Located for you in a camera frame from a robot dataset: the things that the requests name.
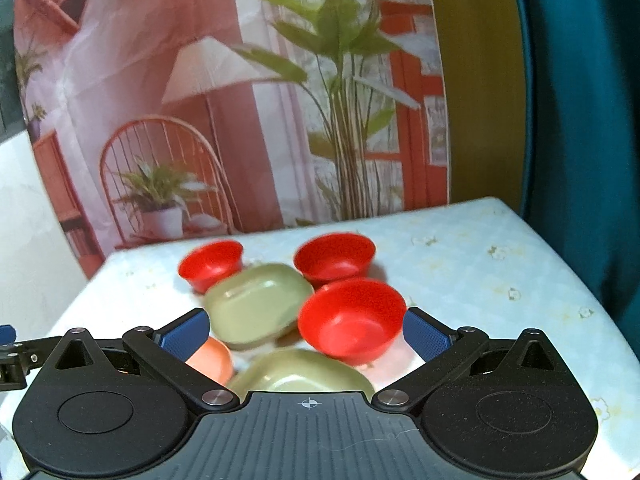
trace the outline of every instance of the oval green plate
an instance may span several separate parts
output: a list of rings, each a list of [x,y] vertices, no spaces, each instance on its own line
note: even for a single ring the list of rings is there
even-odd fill
[[[255,348],[295,326],[313,287],[292,267],[263,264],[211,287],[204,296],[211,329],[232,350]]]
[[[227,387],[242,400],[248,392],[364,392],[375,393],[359,371],[325,355],[300,348],[274,350],[255,359]]]

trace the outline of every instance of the table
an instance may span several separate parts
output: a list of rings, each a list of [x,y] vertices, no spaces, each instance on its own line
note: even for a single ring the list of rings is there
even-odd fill
[[[247,264],[290,264],[301,243],[336,230],[372,238],[378,248],[372,276],[450,327],[477,326],[493,338],[517,338],[527,327],[544,330],[598,415],[600,431],[582,473],[588,480],[631,480],[640,472],[640,363],[580,279],[502,202],[487,198],[234,238],[244,244]],[[136,325],[158,328],[198,306],[175,269],[201,243],[183,240],[112,254],[49,335],[83,326],[95,338],[113,338]],[[251,357],[236,354],[236,367],[247,366]],[[381,388],[421,363],[399,340],[362,372]],[[21,397],[12,392],[0,407],[5,428]]]

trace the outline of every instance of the red bowl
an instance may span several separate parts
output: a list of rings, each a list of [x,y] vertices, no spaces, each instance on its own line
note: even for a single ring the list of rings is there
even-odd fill
[[[193,290],[204,294],[217,282],[242,270],[242,244],[221,240],[199,247],[187,254],[178,266],[178,274]]]
[[[379,358],[402,330],[400,293],[370,278],[320,288],[300,309],[300,335],[323,354],[351,366]]]
[[[315,288],[337,280],[366,276],[376,245],[356,233],[331,233],[309,240],[293,257],[293,264]]]

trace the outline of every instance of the printed backdrop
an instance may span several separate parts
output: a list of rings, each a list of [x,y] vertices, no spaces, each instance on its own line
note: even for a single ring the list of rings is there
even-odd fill
[[[118,248],[447,203],[431,0],[15,0],[14,32],[89,277]]]

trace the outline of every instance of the teal curtain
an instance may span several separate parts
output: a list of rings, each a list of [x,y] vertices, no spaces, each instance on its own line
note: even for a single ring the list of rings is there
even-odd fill
[[[640,356],[640,0],[519,0],[524,218]]]

